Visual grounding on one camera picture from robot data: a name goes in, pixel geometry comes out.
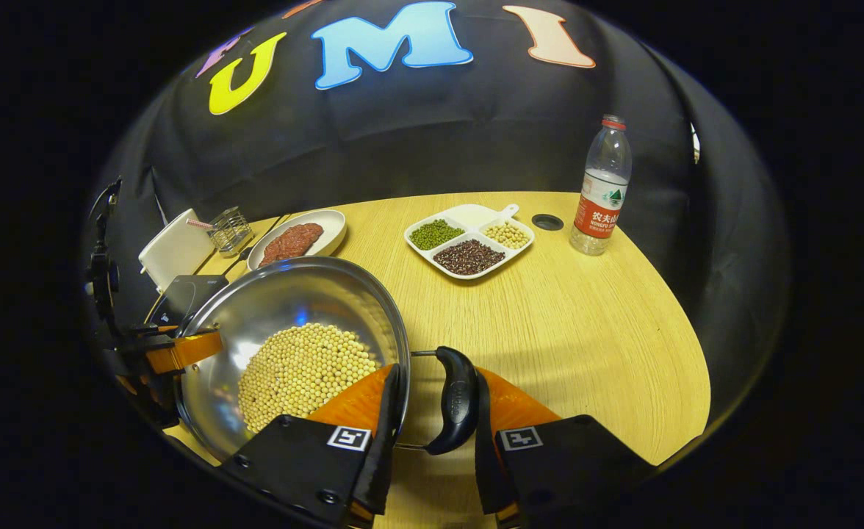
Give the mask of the pile of yellow soybeans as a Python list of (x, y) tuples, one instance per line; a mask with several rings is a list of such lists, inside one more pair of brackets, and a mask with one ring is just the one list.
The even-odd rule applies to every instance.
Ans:
[(359, 395), (378, 396), (388, 374), (356, 332), (305, 323), (281, 329), (258, 348), (238, 381), (238, 406), (254, 433), (280, 415), (332, 420)]

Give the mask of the white oval plate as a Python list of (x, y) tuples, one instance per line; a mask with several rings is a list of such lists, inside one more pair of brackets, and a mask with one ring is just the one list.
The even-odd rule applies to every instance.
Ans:
[(264, 235), (246, 259), (247, 268), (253, 271), (259, 267), (264, 258), (265, 248), (276, 238), (290, 230), (294, 226), (314, 223), (323, 228), (322, 234), (317, 238), (304, 256), (327, 256), (334, 254), (338, 245), (342, 243), (347, 234), (347, 218), (340, 211), (334, 209), (320, 209), (308, 213), (292, 215), (291, 218), (281, 222), (274, 230)]

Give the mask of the black backdrop cloth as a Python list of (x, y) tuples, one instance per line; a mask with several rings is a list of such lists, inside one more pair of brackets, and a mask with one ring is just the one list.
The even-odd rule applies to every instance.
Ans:
[(278, 9), (177, 71), (132, 121), (97, 187), (116, 314), (145, 314), (137, 255), (174, 215), (251, 220), (347, 202), (575, 192), (603, 115), (627, 121), (618, 227), (693, 324), (712, 415), (764, 371), (788, 305), (785, 214), (741, 125), (680, 66), (564, 0), (325, 0)]

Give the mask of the white toaster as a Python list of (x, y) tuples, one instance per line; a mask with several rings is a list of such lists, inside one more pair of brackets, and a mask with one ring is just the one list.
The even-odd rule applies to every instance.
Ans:
[(140, 274), (147, 275), (157, 292), (164, 292), (178, 276), (192, 275), (213, 253), (207, 231), (190, 224), (200, 222), (193, 209), (170, 221), (137, 255)]

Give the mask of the clear water bottle red label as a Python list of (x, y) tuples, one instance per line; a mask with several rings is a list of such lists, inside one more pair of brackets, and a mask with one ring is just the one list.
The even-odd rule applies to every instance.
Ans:
[(616, 228), (627, 195), (633, 155), (624, 118), (606, 114), (584, 164), (580, 200), (569, 241), (589, 256), (603, 254)]

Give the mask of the pile of dark red beans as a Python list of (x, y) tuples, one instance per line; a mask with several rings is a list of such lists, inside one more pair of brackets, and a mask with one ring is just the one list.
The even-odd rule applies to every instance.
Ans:
[(494, 251), (477, 239), (469, 239), (436, 253), (433, 261), (458, 276), (473, 276), (506, 258), (505, 252)]

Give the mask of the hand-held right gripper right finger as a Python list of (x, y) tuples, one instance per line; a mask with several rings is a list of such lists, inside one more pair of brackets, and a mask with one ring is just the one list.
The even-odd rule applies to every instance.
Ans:
[(592, 529), (656, 472), (592, 416), (563, 418), (483, 368), (477, 378), (475, 477), (498, 529)]

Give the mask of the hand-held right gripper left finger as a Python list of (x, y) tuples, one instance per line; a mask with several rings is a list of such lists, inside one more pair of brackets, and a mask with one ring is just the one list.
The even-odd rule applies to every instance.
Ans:
[(400, 365), (348, 387), (314, 419), (280, 415), (220, 465), (305, 529), (370, 529), (392, 479)]

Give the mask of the steel pot with black handle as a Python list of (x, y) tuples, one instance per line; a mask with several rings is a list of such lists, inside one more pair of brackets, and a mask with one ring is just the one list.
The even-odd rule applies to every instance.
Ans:
[(253, 271), (217, 292), (182, 328), (185, 336), (218, 331), (223, 351), (188, 366), (178, 382), (184, 428), (211, 462), (220, 464), (257, 433), (246, 428), (238, 406), (238, 381), (248, 361), (281, 329), (321, 323), (354, 331), (381, 359), (399, 364), (396, 438), (411, 395), (411, 349), (394, 298), (357, 264), (332, 257), (303, 257)]

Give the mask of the white divided dish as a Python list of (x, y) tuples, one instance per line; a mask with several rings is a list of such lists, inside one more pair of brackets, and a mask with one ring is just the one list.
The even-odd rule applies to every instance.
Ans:
[[(430, 265), (433, 265), (436, 269), (439, 269), (443, 274), (455, 278), (456, 280), (477, 280), (477, 278), (483, 278), (486, 275), (494, 272), (499, 269), (503, 265), (509, 264), (516, 258), (516, 256), (522, 254), (523, 251), (526, 251), (530, 245), (535, 241), (535, 232), (522, 222), (515, 220), (514, 215), (519, 211), (519, 205), (510, 204), (503, 208), (503, 210), (495, 211), (488, 207), (479, 205), (479, 204), (462, 204), (449, 209), (445, 209), (436, 213), (435, 215), (429, 215), (429, 217), (423, 218), (421, 221), (417, 221), (412, 225), (408, 226), (404, 231), (404, 239), (406, 244), (412, 248), (413, 251), (416, 251), (425, 261), (429, 262)], [(459, 235), (459, 237), (453, 238), (452, 240), (446, 242), (445, 244), (439, 245), (438, 248), (433, 248), (433, 250), (429, 251), (420, 251), (408, 240), (408, 235), (411, 231), (415, 230), (415, 228), (421, 226), (422, 224), (428, 223), (432, 220), (445, 220), (452, 226), (462, 228), (465, 230), (465, 234)], [(486, 237), (483, 234), (483, 230), (488, 228), (489, 226), (493, 226), (495, 224), (500, 224), (505, 221), (508, 221), (510, 224), (515, 225), (517, 228), (521, 228), (526, 234), (530, 237), (530, 242), (527, 245), (524, 245), (520, 250), (511, 250), (511, 248), (507, 248), (500, 243), (495, 242), (494, 240)], [(467, 241), (469, 239), (477, 239), (481, 241), (483, 244), (488, 245), (494, 251), (500, 251), (506, 253), (506, 258), (499, 264), (493, 265), (489, 269), (485, 271), (475, 274), (473, 276), (458, 276), (456, 274), (452, 274), (451, 272), (446, 271), (441, 265), (438, 265), (435, 261), (433, 261), (433, 256), (436, 253), (448, 248), (449, 245), (455, 245)]]

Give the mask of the small heap of pale soybeans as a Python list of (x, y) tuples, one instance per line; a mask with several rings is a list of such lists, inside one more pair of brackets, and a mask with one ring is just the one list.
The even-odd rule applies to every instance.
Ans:
[(511, 250), (520, 250), (530, 242), (530, 237), (525, 231), (508, 221), (485, 228), (483, 234)]

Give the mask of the raw red meat slice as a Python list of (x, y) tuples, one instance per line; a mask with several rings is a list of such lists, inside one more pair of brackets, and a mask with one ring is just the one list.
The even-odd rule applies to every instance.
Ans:
[(304, 223), (287, 228), (265, 246), (263, 258), (259, 261), (258, 267), (265, 267), (271, 262), (303, 256), (323, 232), (324, 228), (317, 223)]

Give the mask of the pile of green mung beans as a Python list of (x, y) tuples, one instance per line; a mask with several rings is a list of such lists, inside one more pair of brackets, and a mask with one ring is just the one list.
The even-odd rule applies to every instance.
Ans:
[(465, 234), (465, 230), (452, 226), (445, 220), (432, 220), (411, 231), (408, 240), (418, 250), (429, 251), (462, 234)]

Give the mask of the black induction cooktop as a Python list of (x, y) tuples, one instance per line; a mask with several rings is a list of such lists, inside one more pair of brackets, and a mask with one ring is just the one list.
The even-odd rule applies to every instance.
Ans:
[(228, 285), (223, 275), (177, 276), (160, 295), (146, 322), (157, 327), (176, 327)]

